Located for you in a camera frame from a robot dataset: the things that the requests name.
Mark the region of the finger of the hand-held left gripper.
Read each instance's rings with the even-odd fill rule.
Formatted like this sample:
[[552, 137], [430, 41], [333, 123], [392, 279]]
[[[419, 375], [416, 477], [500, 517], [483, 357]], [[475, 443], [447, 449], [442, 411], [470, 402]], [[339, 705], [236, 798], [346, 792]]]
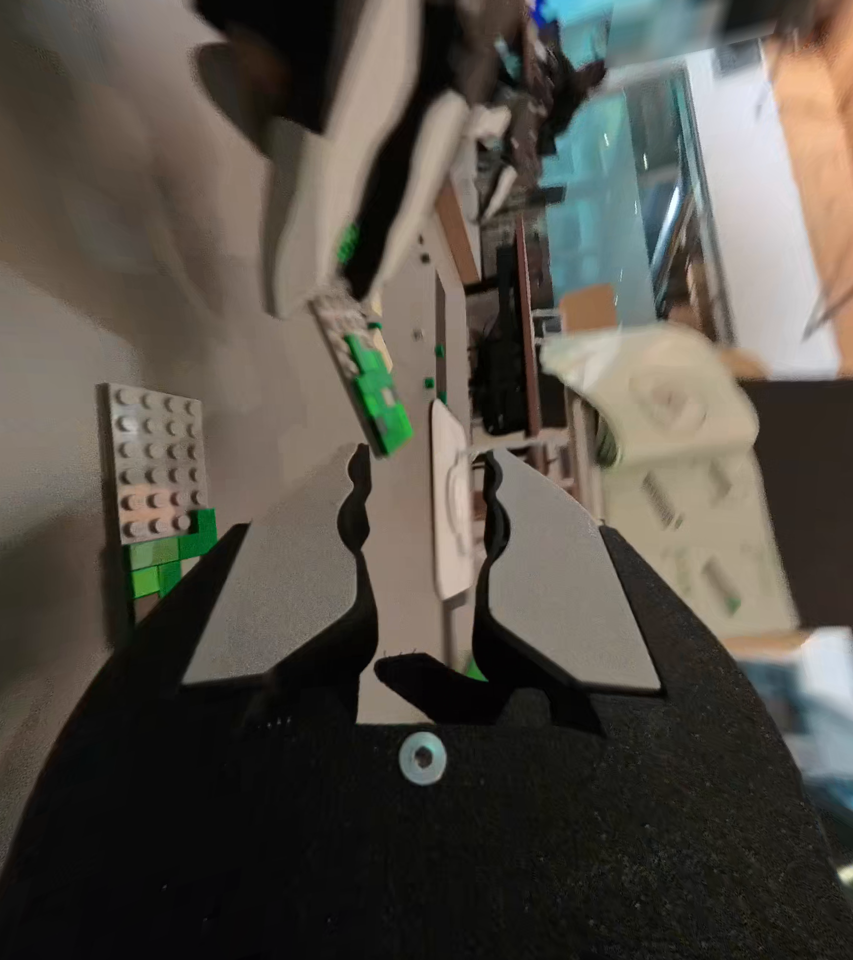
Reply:
[[333, 19], [314, 125], [268, 126], [265, 310], [274, 318], [294, 315], [336, 271], [376, 155], [413, 93], [423, 35], [421, 18]]
[[398, 209], [392, 214], [383, 254], [366, 297], [382, 294], [433, 218], [435, 203], [457, 158], [471, 116], [458, 93], [444, 93], [425, 112], [413, 144]]

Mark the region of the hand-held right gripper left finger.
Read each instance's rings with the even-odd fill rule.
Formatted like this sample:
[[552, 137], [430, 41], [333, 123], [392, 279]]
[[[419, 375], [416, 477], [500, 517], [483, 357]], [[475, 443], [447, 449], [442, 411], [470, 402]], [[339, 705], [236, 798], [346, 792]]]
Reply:
[[364, 547], [371, 450], [345, 445], [245, 529], [182, 681], [328, 669], [358, 676], [379, 641]]

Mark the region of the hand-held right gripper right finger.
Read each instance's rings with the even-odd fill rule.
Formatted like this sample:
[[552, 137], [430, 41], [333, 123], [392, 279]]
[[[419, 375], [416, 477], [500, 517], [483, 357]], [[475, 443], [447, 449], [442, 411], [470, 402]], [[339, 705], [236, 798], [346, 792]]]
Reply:
[[591, 514], [506, 450], [484, 455], [486, 558], [472, 649], [492, 680], [514, 654], [558, 684], [658, 694], [662, 684]]

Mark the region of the grey plate with green tiles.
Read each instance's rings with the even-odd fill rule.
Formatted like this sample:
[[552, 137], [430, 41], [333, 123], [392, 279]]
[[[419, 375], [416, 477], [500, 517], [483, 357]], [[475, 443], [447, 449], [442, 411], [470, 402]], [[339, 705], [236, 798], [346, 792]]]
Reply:
[[308, 303], [366, 442], [389, 459], [413, 437], [385, 347], [381, 324], [339, 287], [327, 287]]
[[139, 619], [218, 541], [199, 399], [121, 383], [97, 387], [106, 514]]

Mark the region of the grey desk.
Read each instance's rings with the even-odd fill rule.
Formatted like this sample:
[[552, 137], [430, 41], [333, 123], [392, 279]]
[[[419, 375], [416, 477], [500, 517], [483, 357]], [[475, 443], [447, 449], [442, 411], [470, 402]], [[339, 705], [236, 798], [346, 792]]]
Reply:
[[0, 2], [0, 874], [126, 640], [99, 386], [204, 404], [222, 527], [361, 433], [311, 318], [263, 307], [271, 168], [212, 104], [191, 2]]

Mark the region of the background wooden desk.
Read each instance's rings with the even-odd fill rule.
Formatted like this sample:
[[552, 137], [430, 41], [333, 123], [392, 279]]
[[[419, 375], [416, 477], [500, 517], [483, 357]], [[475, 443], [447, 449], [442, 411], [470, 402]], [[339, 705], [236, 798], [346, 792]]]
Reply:
[[535, 438], [544, 428], [544, 410], [522, 213], [514, 218], [512, 244], [497, 249], [494, 277], [467, 289], [468, 298], [493, 292], [495, 316], [470, 335], [471, 410], [492, 438]]

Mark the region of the instruction booklet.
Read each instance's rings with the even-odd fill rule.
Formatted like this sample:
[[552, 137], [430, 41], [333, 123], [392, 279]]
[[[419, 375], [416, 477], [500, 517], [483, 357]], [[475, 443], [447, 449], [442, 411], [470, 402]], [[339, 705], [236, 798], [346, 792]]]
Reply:
[[548, 337], [541, 369], [598, 416], [603, 518], [718, 639], [798, 631], [754, 445], [703, 335], [659, 323]]

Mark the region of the black panel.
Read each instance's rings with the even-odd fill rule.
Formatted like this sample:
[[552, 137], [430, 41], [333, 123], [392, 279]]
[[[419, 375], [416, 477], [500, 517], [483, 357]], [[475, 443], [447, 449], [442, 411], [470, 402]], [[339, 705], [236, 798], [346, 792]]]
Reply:
[[805, 628], [853, 628], [853, 379], [742, 380], [782, 566]]

